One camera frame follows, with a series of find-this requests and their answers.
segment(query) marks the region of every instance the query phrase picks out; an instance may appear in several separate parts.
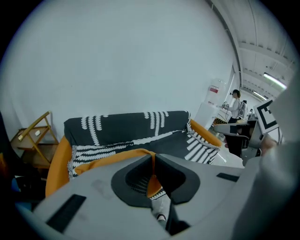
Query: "white wall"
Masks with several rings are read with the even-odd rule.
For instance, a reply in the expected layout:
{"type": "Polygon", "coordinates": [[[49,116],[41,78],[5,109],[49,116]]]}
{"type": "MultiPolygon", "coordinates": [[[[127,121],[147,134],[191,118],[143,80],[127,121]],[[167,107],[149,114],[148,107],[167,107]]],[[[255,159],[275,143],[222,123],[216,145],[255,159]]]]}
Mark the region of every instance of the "white wall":
{"type": "Polygon", "coordinates": [[[49,1],[7,50],[0,110],[10,137],[48,110],[58,138],[72,117],[182,109],[194,117],[210,80],[228,81],[232,64],[229,38],[203,0],[49,1]]]}
{"type": "Polygon", "coordinates": [[[233,78],[233,81],[232,81],[232,84],[229,88],[229,94],[227,95],[225,101],[230,105],[232,106],[233,105],[233,97],[232,95],[230,95],[230,93],[235,90],[235,89],[240,89],[240,77],[239,77],[239,73],[235,73],[234,74],[234,78],[233,78]]]}
{"type": "Polygon", "coordinates": [[[247,107],[248,107],[248,111],[250,111],[250,109],[253,109],[254,111],[254,106],[261,103],[262,101],[259,101],[258,99],[256,99],[255,97],[253,97],[250,93],[246,92],[246,91],[240,91],[240,100],[246,100],[247,101],[247,107]]]}
{"type": "Polygon", "coordinates": [[[226,99],[228,98],[228,96],[230,95],[230,88],[233,84],[233,79],[235,77],[235,72],[234,72],[234,68],[232,67],[231,69],[231,72],[230,72],[230,76],[229,76],[229,81],[228,81],[228,84],[227,86],[225,87],[226,88],[226,91],[225,91],[225,94],[224,94],[224,101],[226,101],[226,99]]]}

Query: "sofa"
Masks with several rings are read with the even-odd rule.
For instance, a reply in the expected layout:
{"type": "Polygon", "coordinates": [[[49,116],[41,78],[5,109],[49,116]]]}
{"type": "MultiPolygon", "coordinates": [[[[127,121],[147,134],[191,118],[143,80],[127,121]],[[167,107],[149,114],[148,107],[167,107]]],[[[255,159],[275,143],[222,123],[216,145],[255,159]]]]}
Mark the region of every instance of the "sofa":
{"type": "Polygon", "coordinates": [[[125,151],[144,149],[211,164],[221,146],[221,141],[193,121],[188,111],[72,118],[64,127],[65,135],[49,169],[46,197],[77,177],[79,166],[112,156],[116,159],[125,151]]]}

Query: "orange cushion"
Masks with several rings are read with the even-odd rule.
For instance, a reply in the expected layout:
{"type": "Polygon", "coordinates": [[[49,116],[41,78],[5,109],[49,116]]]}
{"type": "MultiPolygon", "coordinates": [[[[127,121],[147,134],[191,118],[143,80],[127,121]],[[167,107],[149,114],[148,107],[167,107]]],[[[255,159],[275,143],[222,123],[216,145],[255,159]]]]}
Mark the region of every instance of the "orange cushion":
{"type": "Polygon", "coordinates": [[[195,122],[192,119],[191,119],[191,127],[196,133],[198,133],[201,137],[203,137],[210,144],[217,146],[217,147],[222,146],[222,142],[216,136],[214,136],[211,132],[206,130],[204,127],[202,127],[200,124],[198,124],[197,122],[195,122]]]}
{"type": "Polygon", "coordinates": [[[72,148],[63,136],[53,156],[46,183],[46,197],[69,182],[68,161],[72,157],[72,148]]]}

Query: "black and white patterned blanket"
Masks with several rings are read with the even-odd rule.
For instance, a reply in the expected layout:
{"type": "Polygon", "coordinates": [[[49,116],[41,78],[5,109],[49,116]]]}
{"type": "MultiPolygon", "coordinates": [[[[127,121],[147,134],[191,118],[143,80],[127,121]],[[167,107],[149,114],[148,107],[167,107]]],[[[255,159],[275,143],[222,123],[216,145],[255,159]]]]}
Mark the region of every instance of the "black and white patterned blanket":
{"type": "Polygon", "coordinates": [[[219,150],[192,130],[187,111],[69,119],[65,122],[65,136],[72,146],[70,179],[77,176],[74,169],[81,164],[133,149],[143,148],[204,164],[210,164],[219,150]]]}

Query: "white shirt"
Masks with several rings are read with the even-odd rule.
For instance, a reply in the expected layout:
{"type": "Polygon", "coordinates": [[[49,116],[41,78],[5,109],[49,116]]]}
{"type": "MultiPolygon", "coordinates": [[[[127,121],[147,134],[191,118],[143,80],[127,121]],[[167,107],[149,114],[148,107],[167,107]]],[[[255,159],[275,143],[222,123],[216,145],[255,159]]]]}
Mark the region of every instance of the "white shirt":
{"type": "Polygon", "coordinates": [[[232,118],[237,119],[239,117],[239,106],[240,106],[240,99],[235,99],[233,106],[229,107],[228,110],[231,111],[232,118]]]}

